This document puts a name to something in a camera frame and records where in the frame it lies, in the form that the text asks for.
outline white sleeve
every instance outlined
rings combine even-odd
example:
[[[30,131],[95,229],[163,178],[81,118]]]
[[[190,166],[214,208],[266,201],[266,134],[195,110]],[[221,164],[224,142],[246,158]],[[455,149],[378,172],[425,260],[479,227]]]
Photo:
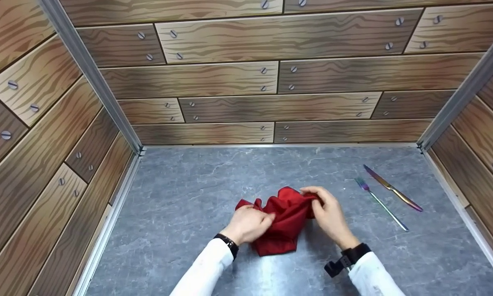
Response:
[[[219,238],[211,240],[183,275],[170,296],[210,296],[223,271],[234,257]]]
[[[361,296],[404,296],[373,252],[363,255],[356,262],[349,278]]]

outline red cloth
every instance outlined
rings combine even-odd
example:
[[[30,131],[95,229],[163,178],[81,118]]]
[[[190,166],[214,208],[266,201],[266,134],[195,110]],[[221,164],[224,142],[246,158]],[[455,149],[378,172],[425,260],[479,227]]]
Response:
[[[316,194],[301,195],[291,187],[279,189],[277,197],[269,197],[267,205],[261,207],[261,199],[256,199],[254,208],[265,213],[275,213],[274,221],[260,238],[252,243],[252,247],[261,256],[284,254],[296,251],[298,235],[305,225],[305,219],[313,219],[311,202],[318,198]],[[240,200],[235,209],[252,204]]]

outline fork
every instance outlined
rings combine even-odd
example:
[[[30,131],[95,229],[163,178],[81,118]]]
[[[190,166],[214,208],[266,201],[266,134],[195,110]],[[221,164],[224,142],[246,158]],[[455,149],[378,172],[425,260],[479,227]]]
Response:
[[[364,189],[365,191],[367,191],[372,197],[374,197],[374,200],[376,200],[381,206],[382,208],[384,208],[384,210],[386,210],[386,212],[393,218],[393,220],[395,222],[397,222],[397,224],[402,227],[402,229],[406,232],[409,231],[408,227],[402,223],[396,216],[395,214],[391,213],[391,211],[389,210],[389,208],[386,207],[386,205],[373,193],[373,191],[371,191],[371,189],[369,189],[369,185],[367,185],[367,183],[365,183],[365,181],[363,180],[363,178],[355,178],[354,179],[356,181],[356,183],[358,183],[358,185],[361,187],[361,189]]]

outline wood plank wall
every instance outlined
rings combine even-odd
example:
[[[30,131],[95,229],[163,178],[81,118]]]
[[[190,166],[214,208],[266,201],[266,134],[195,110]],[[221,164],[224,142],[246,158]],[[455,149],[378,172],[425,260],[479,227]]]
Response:
[[[145,145],[413,142],[493,42],[493,0],[61,2]]]
[[[429,155],[493,249],[493,77]]]
[[[74,290],[131,154],[38,2],[0,1],[0,296]]]

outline knife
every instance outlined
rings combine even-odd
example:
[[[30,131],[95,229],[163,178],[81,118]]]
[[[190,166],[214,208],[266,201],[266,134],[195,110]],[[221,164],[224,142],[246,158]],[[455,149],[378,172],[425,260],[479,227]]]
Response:
[[[402,192],[398,191],[393,185],[389,184],[386,180],[384,180],[382,177],[380,177],[377,173],[375,173],[373,170],[371,170],[368,166],[365,164],[363,165],[363,168],[375,179],[378,181],[378,183],[382,184],[385,188],[387,188],[390,191],[393,191],[403,202],[408,204],[410,207],[414,208],[415,210],[418,210],[419,212],[422,212],[423,209],[418,206],[414,201],[410,200],[406,195],[404,195]]]

